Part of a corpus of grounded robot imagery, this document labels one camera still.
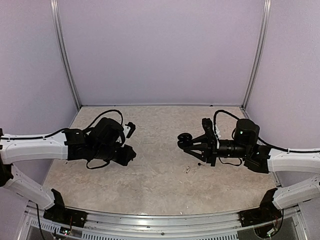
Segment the black earbud charging case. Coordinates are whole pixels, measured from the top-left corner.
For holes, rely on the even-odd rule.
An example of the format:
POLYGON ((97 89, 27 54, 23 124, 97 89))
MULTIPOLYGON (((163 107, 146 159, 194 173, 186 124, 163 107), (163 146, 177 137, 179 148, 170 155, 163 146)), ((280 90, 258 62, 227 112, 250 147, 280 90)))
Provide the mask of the black earbud charging case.
POLYGON ((190 133, 181 133, 177 137, 177 145, 180 149, 185 149, 192 145, 192 139, 193 136, 190 133))

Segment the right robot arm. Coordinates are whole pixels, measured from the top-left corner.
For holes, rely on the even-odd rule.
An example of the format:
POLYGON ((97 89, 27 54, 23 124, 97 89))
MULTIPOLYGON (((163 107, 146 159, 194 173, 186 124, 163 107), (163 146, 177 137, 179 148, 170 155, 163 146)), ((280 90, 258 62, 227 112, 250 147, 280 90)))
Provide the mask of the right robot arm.
POLYGON ((241 159, 255 173, 304 172, 314 176, 296 184, 268 190, 256 210, 256 218, 266 222, 277 210, 294 206, 320 196, 320 150, 280 150, 258 144, 260 128, 250 119, 237 120, 233 139, 219 139, 209 118, 202 119, 204 134, 193 138, 180 134, 177 145, 200 161, 216 165, 219 158, 241 159))

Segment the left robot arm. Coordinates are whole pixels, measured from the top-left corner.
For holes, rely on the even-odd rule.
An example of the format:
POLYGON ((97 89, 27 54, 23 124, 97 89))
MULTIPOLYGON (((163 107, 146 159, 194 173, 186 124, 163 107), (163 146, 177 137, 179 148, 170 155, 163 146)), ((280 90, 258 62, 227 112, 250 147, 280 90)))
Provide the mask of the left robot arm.
POLYGON ((94 127, 84 130, 64 128, 48 135, 0 135, 0 185, 33 201, 63 223, 70 218, 62 195, 55 189, 47 190, 14 164, 30 160, 102 160, 127 166, 136 157, 125 142, 134 133, 132 122, 120 124, 103 117, 94 127))

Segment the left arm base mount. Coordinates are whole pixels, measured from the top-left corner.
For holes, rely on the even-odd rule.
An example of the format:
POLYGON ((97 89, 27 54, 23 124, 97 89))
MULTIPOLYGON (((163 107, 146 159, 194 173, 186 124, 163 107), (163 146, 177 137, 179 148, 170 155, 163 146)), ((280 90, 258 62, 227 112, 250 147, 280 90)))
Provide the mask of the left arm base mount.
POLYGON ((47 220, 68 225, 71 227, 83 228, 88 213, 70 208, 50 208, 44 211, 43 217, 47 220))

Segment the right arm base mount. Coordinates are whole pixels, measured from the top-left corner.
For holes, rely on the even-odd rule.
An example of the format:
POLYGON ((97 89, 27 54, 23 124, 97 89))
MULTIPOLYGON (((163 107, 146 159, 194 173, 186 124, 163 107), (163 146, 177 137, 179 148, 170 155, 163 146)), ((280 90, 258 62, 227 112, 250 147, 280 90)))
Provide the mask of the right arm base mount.
POLYGON ((280 219, 282 211, 271 207, 258 207, 239 212, 242 227, 249 227, 280 219))

